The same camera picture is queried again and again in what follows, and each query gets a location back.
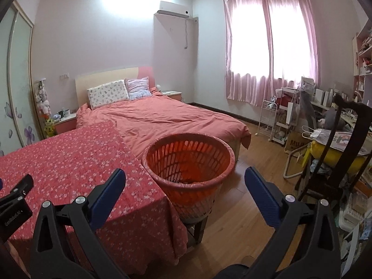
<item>nightstand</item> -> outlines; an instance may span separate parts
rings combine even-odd
[[[68,117],[62,118],[59,122],[54,124],[57,134],[62,134],[76,129],[76,113],[72,113]]]
[[[182,101],[182,92],[178,91],[163,91],[161,94],[170,97],[171,99]]]

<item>air conditioner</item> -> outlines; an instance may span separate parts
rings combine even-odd
[[[187,9],[186,6],[166,1],[160,1],[158,13],[185,19],[188,19],[190,17],[189,10]]]

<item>orange plastic basket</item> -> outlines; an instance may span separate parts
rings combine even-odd
[[[209,215],[234,164],[228,144],[200,133],[171,134],[155,140],[142,156],[142,165],[184,223],[197,223]]]

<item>magazine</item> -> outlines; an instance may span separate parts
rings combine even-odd
[[[330,130],[327,129],[317,129],[311,135],[310,138],[314,139],[318,143],[322,145],[326,145],[328,142],[328,138],[331,134]],[[334,138],[331,143],[331,148],[339,150],[341,152],[345,151],[347,144],[349,143],[351,137],[350,132],[342,132],[338,131],[335,133]],[[369,151],[363,146],[358,155],[368,155]]]

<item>headboard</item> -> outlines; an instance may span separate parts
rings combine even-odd
[[[77,102],[79,107],[85,103],[89,103],[87,89],[97,87],[106,83],[117,80],[135,80],[149,77],[149,87],[155,87],[155,79],[152,67],[135,67],[125,68],[119,70],[111,70],[106,72],[99,72],[90,75],[80,76],[75,80]]]

